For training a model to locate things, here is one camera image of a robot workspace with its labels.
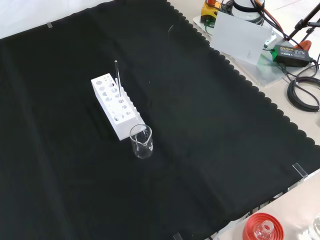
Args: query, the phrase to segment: black cable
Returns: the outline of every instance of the black cable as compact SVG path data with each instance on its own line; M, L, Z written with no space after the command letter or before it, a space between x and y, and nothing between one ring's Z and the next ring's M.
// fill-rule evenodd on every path
M290 83L287 89L287 96L289 101L292 103L292 105L294 105L297 109L300 109L302 111L305 112L320 112L320 102L319 100L316 98L316 96L314 96L311 92L303 89L302 87L298 86L298 84L300 83L309 83L309 84L315 84L317 86L320 87L320 79L315 78L314 76L317 74L318 69L319 69L319 58L320 58L320 54L317 58L317 61L313 60L312 62L314 63L314 65L307 67L306 69L302 70L301 72L299 72L297 75L293 75L292 73L287 71L286 66L281 67L282 71L285 73L285 75L287 76L287 78L289 79ZM307 71L308 69L311 69L315 67L315 72L312 76L300 76L301 74L303 74L305 71ZM292 75L295 77L294 80L292 80L289 75ZM317 105L309 105L304 103L297 95L295 88L298 88L302 91L304 91L305 93L309 94L317 103Z
M277 24L277 22L273 19L273 17L271 15L269 15L268 12L264 11L264 5L261 7L257 4L257 2L255 2L254 0L250 0L250 2L252 3L253 8L257 11L257 13L259 13L259 15L267 22L269 23L273 28L275 28L276 30L278 30L280 33L282 33L284 39L286 40L291 40L293 41L295 44L297 44L299 46L299 48L304 49L297 41L295 41L292 37L288 36L287 34L284 33L284 31L282 30L282 28Z

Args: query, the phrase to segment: white card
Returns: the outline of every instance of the white card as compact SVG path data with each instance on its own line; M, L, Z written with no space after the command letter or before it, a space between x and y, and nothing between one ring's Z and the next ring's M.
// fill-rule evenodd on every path
M264 44L271 37L271 34L272 28L262 27L219 12L210 47L247 63L257 65Z

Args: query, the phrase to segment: white test tube rack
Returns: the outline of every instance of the white test tube rack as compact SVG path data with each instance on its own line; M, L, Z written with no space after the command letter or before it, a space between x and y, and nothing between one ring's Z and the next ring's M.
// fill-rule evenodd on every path
M109 73L92 79L91 83L119 140L128 138L134 126L145 124L123 87L120 95L119 87Z

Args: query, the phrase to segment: black cloth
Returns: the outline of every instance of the black cloth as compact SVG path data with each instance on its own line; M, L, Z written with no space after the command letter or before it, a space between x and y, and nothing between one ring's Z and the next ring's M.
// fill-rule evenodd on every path
M292 164L320 168L319 146L167 2L52 26L0 40L3 239L202 240L297 182ZM114 60L150 158L117 139L92 89Z

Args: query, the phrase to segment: glass beaker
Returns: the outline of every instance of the glass beaker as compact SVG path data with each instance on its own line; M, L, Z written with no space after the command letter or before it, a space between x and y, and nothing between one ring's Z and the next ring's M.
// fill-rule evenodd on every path
M320 214L315 217L312 225L309 226L308 233L312 240L320 240Z
M134 155L140 159L151 156L154 150L152 130L148 125L138 124L130 130L130 139Z

